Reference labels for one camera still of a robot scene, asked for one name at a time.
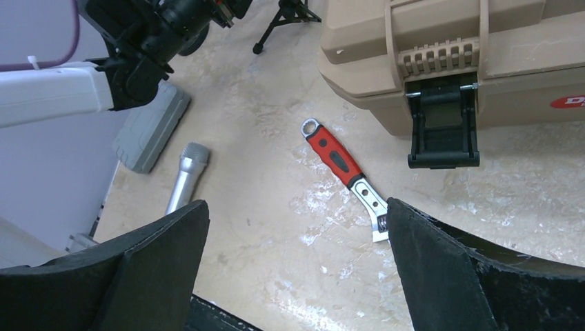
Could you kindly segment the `black tripod shock mount stand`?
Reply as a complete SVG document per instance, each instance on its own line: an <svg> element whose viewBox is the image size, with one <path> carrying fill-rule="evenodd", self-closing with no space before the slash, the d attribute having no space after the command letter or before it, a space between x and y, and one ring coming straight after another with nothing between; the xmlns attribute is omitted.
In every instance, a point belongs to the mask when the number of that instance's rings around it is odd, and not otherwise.
<svg viewBox="0 0 585 331"><path fill-rule="evenodd" d="M309 8L309 1L279 0L279 9L273 17L261 39L253 46L252 52L256 55L264 50L264 44L276 27L292 23L321 23L321 17Z"/></svg>

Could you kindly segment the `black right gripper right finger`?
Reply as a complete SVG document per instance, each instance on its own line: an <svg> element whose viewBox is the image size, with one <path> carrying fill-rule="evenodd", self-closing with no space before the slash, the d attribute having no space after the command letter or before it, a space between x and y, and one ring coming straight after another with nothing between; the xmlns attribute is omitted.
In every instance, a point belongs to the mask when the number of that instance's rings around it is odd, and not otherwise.
<svg viewBox="0 0 585 331"><path fill-rule="evenodd" d="M582 267L505 248L395 198L386 225L414 329L584 329Z"/></svg>

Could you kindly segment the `silver mesh head microphone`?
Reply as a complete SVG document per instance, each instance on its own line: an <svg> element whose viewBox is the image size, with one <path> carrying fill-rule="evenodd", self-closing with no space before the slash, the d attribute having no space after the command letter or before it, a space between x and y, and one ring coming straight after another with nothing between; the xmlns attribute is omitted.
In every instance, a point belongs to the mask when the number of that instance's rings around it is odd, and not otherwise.
<svg viewBox="0 0 585 331"><path fill-rule="evenodd" d="M206 146L195 142L187 144L179 157L179 171L165 214L171 214L190 203L209 156L210 150Z"/></svg>

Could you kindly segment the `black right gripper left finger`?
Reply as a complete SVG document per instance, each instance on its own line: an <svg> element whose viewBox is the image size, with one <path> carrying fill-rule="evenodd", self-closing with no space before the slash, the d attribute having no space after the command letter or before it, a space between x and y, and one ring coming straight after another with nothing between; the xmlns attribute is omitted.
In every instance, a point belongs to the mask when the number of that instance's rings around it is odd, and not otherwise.
<svg viewBox="0 0 585 331"><path fill-rule="evenodd" d="M39 266L1 271L2 330L183 330L210 227L197 200Z"/></svg>

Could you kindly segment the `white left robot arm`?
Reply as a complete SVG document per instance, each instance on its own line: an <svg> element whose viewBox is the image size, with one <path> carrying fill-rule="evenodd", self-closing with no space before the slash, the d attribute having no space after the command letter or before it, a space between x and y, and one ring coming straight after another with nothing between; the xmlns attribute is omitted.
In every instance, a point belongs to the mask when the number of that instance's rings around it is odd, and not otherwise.
<svg viewBox="0 0 585 331"><path fill-rule="evenodd" d="M1 126L104 111L155 99L170 60L211 23L228 28L249 1L76 1L79 18L102 36L108 56L81 62L30 61L1 73Z"/></svg>

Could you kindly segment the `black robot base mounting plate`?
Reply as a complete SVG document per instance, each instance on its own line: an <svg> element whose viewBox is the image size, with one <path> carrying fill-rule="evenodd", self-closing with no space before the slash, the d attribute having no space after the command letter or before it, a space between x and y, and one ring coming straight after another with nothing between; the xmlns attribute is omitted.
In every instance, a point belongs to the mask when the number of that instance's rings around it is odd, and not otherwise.
<svg viewBox="0 0 585 331"><path fill-rule="evenodd" d="M194 294L190 298L190 310L184 330L261 331L255 325Z"/></svg>

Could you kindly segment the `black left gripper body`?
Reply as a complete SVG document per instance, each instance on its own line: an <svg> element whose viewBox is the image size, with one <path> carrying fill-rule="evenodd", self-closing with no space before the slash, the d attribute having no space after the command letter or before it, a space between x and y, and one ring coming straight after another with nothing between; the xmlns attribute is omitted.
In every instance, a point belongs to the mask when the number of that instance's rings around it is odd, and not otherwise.
<svg viewBox="0 0 585 331"><path fill-rule="evenodd" d="M234 25L247 13L251 1L151 1L161 19L150 37L151 50L183 50L209 31L211 23Z"/></svg>

